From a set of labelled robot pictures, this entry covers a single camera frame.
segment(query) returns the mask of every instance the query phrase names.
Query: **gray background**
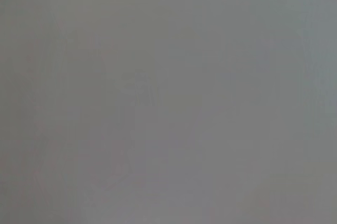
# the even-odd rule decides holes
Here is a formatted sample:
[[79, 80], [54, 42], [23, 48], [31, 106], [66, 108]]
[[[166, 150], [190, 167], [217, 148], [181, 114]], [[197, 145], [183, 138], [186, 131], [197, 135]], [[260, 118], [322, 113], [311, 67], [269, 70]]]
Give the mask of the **gray background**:
[[1, 223], [335, 223], [336, 0], [0, 0]]

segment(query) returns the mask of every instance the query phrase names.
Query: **plain wall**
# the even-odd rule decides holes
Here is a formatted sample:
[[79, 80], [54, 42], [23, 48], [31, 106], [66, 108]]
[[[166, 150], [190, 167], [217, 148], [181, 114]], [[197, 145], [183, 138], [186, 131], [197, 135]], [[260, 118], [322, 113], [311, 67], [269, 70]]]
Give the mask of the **plain wall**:
[[1, 223], [334, 223], [336, 0], [0, 0]]

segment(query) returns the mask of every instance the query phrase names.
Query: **gray surface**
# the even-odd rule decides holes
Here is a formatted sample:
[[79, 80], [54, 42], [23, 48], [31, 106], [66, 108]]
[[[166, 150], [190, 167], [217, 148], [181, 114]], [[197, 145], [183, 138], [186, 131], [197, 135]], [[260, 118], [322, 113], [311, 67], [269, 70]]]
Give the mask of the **gray surface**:
[[0, 0], [1, 223], [335, 223], [336, 0]]

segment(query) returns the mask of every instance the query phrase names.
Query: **gray wall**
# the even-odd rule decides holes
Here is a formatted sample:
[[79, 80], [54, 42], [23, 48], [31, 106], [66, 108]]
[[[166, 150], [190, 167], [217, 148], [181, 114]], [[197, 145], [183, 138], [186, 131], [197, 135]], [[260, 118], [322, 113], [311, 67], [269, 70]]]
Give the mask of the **gray wall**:
[[1, 223], [335, 223], [336, 0], [0, 0]]

